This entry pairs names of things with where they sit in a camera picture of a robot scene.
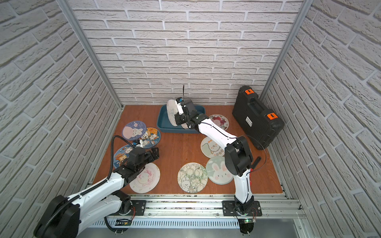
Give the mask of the pink round bunny coaster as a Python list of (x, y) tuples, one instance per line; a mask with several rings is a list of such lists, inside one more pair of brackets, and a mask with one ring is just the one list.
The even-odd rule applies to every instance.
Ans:
[(130, 183), (135, 193), (148, 193), (153, 190), (160, 180), (160, 169), (154, 163), (149, 163), (145, 169)]

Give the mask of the white butterfly coaster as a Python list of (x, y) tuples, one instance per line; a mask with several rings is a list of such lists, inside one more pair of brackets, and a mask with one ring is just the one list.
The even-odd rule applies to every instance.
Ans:
[(177, 104), (178, 103), (176, 102), (176, 100), (173, 100), (173, 99), (169, 100), (166, 104), (169, 122), (174, 127), (177, 126), (175, 115), (179, 112), (177, 108)]

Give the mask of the green tulip coaster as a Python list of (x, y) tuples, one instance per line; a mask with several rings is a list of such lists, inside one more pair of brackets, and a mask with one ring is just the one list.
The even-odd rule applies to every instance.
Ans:
[(180, 168), (177, 181), (184, 192), (201, 192), (208, 182), (207, 170), (199, 163), (187, 163)]

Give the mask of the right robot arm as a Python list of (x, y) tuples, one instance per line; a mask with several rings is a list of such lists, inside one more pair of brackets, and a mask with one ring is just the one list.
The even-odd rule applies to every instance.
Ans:
[(192, 100), (182, 97), (167, 102), (168, 118), (173, 126), (186, 124), (187, 128), (206, 135), (217, 143), (225, 154), (225, 165), (233, 175), (235, 183), (235, 210), (245, 215), (254, 208), (254, 196), (251, 190), (250, 173), (259, 160), (254, 160), (245, 137), (236, 137), (216, 125), (209, 116), (200, 113)]

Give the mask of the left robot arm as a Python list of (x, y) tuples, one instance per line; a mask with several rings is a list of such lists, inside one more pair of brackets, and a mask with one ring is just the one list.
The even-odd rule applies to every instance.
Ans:
[(135, 180), (147, 164), (159, 159), (159, 149), (134, 148), (109, 177), (68, 197), (55, 197), (33, 235), (37, 238), (75, 238), (95, 222), (114, 213), (133, 211), (131, 196), (122, 188)]

